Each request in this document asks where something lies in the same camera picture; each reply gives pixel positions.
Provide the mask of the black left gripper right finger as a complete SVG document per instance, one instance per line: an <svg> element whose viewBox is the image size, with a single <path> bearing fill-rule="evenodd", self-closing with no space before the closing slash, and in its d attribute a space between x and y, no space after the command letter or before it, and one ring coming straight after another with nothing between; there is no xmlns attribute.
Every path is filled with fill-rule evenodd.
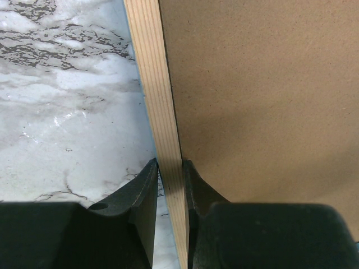
<svg viewBox="0 0 359 269"><path fill-rule="evenodd" d="M341 215L313 203L232 203L183 164L188 268L357 268Z"/></svg>

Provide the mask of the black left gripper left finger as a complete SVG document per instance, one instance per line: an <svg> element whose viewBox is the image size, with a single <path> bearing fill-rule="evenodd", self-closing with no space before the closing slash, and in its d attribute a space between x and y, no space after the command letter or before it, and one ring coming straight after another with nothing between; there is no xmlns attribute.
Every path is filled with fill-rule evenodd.
<svg viewBox="0 0 359 269"><path fill-rule="evenodd" d="M84 207L76 202L1 203L2 268L151 268L158 164Z"/></svg>

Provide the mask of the blue picture frame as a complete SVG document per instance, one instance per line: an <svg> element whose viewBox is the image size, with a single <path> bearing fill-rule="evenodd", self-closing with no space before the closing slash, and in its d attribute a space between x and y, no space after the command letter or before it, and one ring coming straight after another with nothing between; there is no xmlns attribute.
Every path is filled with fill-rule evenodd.
<svg viewBox="0 0 359 269"><path fill-rule="evenodd" d="M158 1L125 1L157 161L181 268L187 268L182 156Z"/></svg>

